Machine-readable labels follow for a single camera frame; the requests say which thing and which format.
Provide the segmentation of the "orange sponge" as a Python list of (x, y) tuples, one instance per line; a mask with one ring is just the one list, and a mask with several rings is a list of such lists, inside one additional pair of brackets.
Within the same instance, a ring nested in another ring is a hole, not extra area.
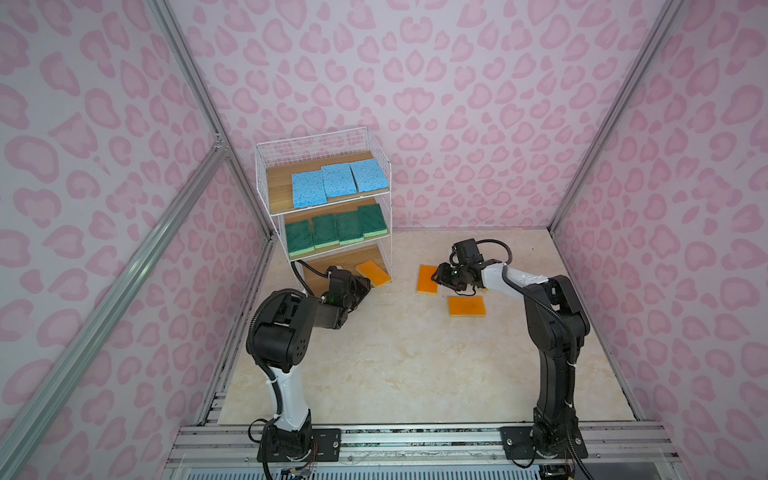
[(392, 282), (391, 276), (373, 260), (365, 261), (355, 267), (356, 271), (367, 278), (373, 287), (381, 287)]
[(486, 307), (479, 296), (451, 296), (448, 298), (450, 317), (484, 317)]
[(438, 267), (433, 265), (420, 265), (416, 292), (420, 294), (436, 295), (438, 291), (438, 284), (433, 280), (434, 274), (437, 272)]

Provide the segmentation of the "green scouring pad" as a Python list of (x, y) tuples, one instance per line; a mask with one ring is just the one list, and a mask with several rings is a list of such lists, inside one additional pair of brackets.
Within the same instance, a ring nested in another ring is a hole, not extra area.
[(336, 218), (333, 213), (311, 219), (312, 240), (316, 249), (323, 249), (340, 244)]
[(338, 239), (340, 245), (350, 245), (364, 240), (364, 233), (357, 211), (338, 213), (335, 215)]
[(388, 233), (388, 227), (381, 206), (378, 203), (363, 205), (357, 209), (361, 231), (365, 239)]
[(285, 233), (287, 252), (290, 257), (302, 256), (315, 250), (309, 220), (286, 224)]

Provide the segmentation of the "blue sponge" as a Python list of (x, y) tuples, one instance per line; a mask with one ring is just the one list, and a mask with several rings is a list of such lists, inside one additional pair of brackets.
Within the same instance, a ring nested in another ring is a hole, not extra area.
[(351, 167), (348, 163), (321, 167), (327, 198), (345, 197), (358, 193)]
[(295, 209), (327, 203), (324, 177), (321, 170), (295, 173), (291, 176), (292, 204)]
[(375, 158), (349, 164), (357, 190), (360, 193), (389, 188), (389, 180)]

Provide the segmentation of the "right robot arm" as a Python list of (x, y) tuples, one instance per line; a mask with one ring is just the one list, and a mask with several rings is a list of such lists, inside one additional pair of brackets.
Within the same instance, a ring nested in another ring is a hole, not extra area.
[(570, 279), (510, 266), (511, 248), (496, 239), (455, 243), (432, 280), (456, 293), (485, 289), (521, 298), (528, 335), (538, 350), (539, 395), (525, 446), (533, 458), (587, 457), (575, 408), (576, 367), (591, 326)]

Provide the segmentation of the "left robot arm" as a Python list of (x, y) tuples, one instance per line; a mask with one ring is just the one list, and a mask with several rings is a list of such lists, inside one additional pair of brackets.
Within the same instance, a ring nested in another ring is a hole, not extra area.
[(311, 410), (303, 392), (300, 364), (315, 328), (338, 330), (369, 294), (369, 279), (337, 267), (326, 271), (328, 290), (283, 288), (268, 295), (256, 310), (246, 335), (246, 351), (266, 375), (275, 413), (264, 422), (259, 460), (306, 461), (312, 446)]

